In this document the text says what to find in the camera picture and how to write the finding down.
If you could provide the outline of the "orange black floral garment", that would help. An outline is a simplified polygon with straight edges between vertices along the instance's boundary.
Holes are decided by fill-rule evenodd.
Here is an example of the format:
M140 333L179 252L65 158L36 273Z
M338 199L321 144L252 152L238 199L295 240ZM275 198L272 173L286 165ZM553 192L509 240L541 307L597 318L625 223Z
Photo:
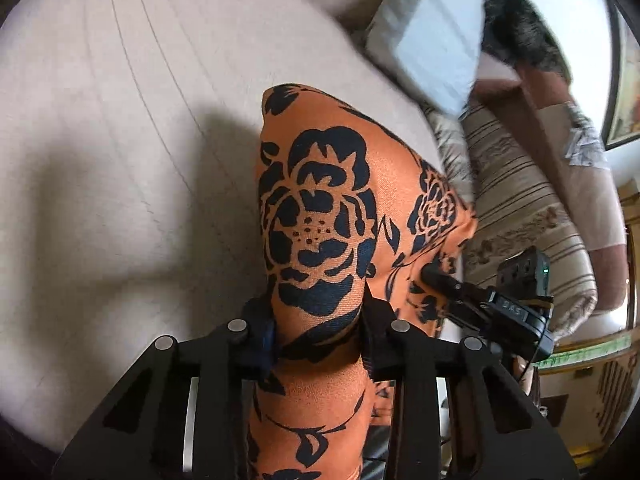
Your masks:
M428 264L457 270L476 214L409 145L321 90L280 84L262 98L259 226L276 362L253 392L254 479L356 479L369 431L392 420L395 388L363 366L362 300L436 335L445 300Z

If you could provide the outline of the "wooden cabinet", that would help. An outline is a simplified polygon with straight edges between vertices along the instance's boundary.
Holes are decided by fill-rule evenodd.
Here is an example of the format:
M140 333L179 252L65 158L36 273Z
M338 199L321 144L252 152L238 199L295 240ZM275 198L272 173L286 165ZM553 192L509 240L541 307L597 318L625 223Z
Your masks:
M540 371L541 411L581 474L603 457L639 400L639 180L618 194L627 234L622 303L562 340Z

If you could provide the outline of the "beige striped pillow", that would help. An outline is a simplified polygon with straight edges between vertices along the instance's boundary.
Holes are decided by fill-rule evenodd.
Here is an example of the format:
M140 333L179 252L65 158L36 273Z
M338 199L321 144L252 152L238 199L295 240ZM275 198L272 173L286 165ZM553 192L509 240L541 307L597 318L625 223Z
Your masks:
M598 292L585 244L551 183L486 107L472 104L460 120L428 105L423 113L449 182L476 211L464 277L495 285L503 260L537 247L550 260L552 337L570 336L592 315Z

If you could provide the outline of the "brown pink blanket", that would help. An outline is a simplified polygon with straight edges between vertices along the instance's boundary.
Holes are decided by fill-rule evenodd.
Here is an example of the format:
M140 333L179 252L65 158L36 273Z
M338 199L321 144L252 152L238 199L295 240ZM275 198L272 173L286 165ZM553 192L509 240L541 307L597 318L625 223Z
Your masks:
M564 77L483 53L472 97L485 105L536 162L563 203L589 254L596 311L623 304L629 278L620 198L600 136Z

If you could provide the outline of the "dark furry item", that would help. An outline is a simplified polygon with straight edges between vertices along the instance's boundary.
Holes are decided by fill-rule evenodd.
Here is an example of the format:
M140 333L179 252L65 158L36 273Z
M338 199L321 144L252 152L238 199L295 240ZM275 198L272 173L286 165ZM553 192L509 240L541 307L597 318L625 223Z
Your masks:
M485 0L484 14L485 53L512 68L528 64L572 82L561 48L529 0Z

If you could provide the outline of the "light blue pillow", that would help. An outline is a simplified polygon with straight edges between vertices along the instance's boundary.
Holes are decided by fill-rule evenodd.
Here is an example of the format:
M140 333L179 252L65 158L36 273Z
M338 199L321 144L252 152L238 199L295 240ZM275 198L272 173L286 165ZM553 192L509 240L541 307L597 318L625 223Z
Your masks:
M462 114L476 81L484 0L382 0L364 52L416 102Z

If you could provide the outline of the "framed wall picture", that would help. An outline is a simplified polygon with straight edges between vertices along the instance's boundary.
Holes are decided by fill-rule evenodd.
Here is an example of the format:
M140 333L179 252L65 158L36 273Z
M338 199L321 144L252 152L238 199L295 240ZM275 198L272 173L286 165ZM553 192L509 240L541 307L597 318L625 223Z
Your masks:
M608 151L639 139L639 43L614 0L606 6L612 72L602 136Z

